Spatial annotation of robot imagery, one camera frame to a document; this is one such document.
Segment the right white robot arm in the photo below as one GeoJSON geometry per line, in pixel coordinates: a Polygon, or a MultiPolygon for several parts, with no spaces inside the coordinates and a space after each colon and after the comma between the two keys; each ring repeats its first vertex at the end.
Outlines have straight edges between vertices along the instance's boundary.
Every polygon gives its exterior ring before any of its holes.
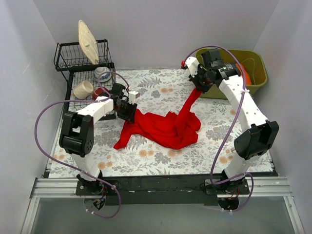
{"type": "Polygon", "coordinates": [[[240,123],[242,133],[234,140],[233,159],[218,182],[210,179],[215,188],[231,194],[243,184],[250,166],[272,147],[279,125],[269,121],[259,110],[246,87],[247,73],[241,63],[229,50],[223,49],[234,60],[225,63],[220,54],[222,49],[221,46],[210,46],[201,55],[202,63],[188,55],[181,67],[189,70],[189,80],[198,91],[206,93],[217,86],[236,111],[233,122],[240,123]]]}

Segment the red t shirt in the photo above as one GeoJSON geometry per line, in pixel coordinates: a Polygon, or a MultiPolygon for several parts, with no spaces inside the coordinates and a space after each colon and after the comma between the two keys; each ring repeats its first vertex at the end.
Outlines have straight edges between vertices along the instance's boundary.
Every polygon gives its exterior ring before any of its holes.
{"type": "Polygon", "coordinates": [[[137,109],[135,122],[124,123],[120,139],[114,145],[114,149],[126,147],[132,135],[141,135],[163,147],[175,150],[196,143],[201,122],[190,109],[200,95],[200,91],[193,89],[178,114],[174,112],[168,112],[165,116],[153,113],[143,114],[137,109]]]}

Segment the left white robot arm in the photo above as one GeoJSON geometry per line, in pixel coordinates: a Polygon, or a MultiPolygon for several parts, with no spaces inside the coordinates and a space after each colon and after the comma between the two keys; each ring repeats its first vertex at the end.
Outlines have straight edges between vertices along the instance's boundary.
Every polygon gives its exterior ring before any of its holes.
{"type": "Polygon", "coordinates": [[[108,94],[102,92],[96,102],[77,112],[66,112],[60,132],[59,145],[68,153],[81,170],[77,175],[83,187],[93,195],[103,191],[104,184],[98,178],[102,173],[91,154],[94,145],[94,124],[110,112],[127,122],[135,121],[138,91],[129,91],[124,85],[114,83],[108,94]]]}

